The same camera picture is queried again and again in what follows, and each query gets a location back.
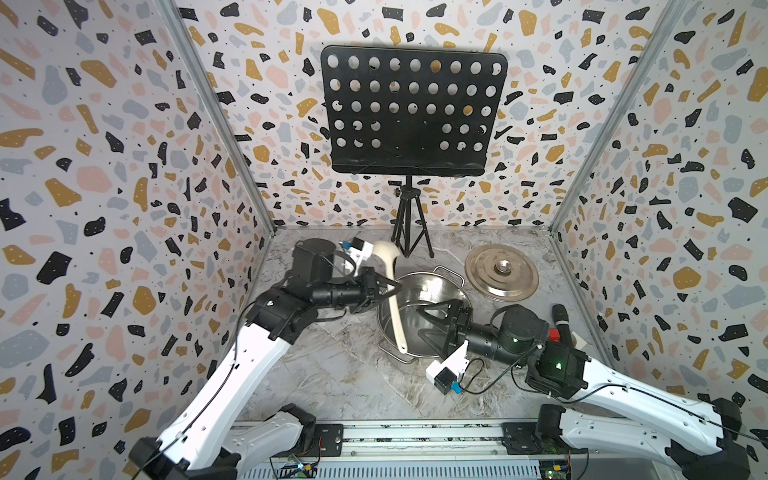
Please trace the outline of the stainless steel pot lid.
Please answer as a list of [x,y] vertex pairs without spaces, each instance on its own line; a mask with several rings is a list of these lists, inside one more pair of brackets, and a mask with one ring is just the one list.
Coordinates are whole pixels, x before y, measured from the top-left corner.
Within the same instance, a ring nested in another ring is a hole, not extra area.
[[522,251],[502,244],[473,249],[465,260],[465,273],[478,292],[507,302],[527,299],[539,286],[535,264]]

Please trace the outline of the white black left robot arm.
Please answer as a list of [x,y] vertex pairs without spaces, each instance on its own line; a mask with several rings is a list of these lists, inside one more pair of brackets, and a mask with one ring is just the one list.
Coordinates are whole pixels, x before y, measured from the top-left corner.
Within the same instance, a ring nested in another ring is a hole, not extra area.
[[383,302],[397,307],[400,250],[376,241],[371,254],[382,261],[383,273],[357,266],[329,240],[297,242],[291,268],[244,308],[230,350],[194,400],[159,436],[132,447],[129,458],[138,471],[150,479],[237,479],[277,454],[311,449],[316,419],[294,404],[248,430],[231,428],[269,370],[320,321],[321,311],[357,314]]

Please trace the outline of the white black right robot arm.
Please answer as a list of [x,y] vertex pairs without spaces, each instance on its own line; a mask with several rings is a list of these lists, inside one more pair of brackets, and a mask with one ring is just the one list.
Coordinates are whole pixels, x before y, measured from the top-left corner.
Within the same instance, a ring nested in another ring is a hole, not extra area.
[[464,374],[474,360],[526,371],[524,391],[550,398],[532,428],[506,424],[511,454],[574,453],[605,449],[663,463],[686,479],[747,479],[746,447],[738,444],[739,406],[725,398],[691,400],[619,373],[577,349],[565,308],[552,313],[558,338],[531,310],[508,305],[498,325],[477,324],[461,300],[420,305],[429,326],[420,337],[439,355],[427,377],[443,394],[472,394]]

